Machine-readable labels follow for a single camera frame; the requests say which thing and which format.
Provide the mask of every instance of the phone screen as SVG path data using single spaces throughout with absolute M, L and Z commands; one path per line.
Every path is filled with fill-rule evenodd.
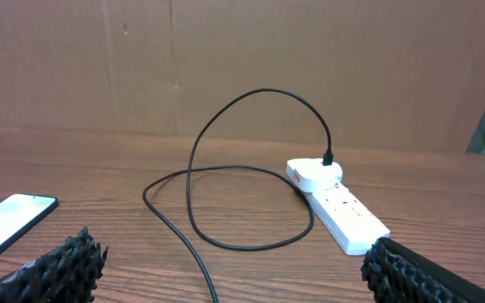
M 13 194 L 6 198 L 0 203 L 0 247 L 3 244 L 12 244 L 5 242 L 17 234 L 17 237 L 20 237 L 56 205 L 57 199 L 52 197 Z M 32 223 L 29 228 L 25 228 L 30 222 Z

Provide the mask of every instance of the wooden table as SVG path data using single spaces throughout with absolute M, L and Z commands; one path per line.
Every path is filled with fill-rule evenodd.
M 88 226 L 109 246 L 99 302 L 209 302 L 203 276 L 181 241 L 143 204 L 151 181 L 186 168 L 194 139 L 0 129 L 0 201 L 49 194 L 61 205 L 0 256 L 0 277 Z M 241 163 L 285 171 L 324 146 L 205 140 L 195 166 Z M 392 238 L 485 288 L 485 157 L 336 148 L 344 184 L 391 230 Z M 302 202 L 281 181 L 240 170 L 196 173 L 202 230 L 235 244 L 277 242 L 302 231 Z M 184 177 L 151 200 L 193 243 L 225 302 L 372 302 L 362 257 L 344 255 L 322 223 L 287 247 L 233 252 L 192 230 Z

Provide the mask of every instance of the cable connector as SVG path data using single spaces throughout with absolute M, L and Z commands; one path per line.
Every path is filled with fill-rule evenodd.
M 323 166 L 333 165 L 334 154 L 333 151 L 327 150 L 323 154 Z

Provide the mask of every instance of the white plug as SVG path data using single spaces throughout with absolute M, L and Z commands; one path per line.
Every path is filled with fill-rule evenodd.
M 342 168 L 336 162 L 324 167 L 322 159 L 287 162 L 287 175 L 303 192 L 321 222 L 347 255 L 364 255 L 390 231 L 343 186 Z

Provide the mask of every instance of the power strip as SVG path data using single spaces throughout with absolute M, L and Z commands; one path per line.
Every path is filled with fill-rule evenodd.
M 390 231 L 340 183 L 343 174 L 336 162 L 324 167 L 318 160 L 321 159 L 289 160 L 287 175 L 305 192 L 313 210 L 344 252 L 364 255 L 377 239 L 389 237 Z

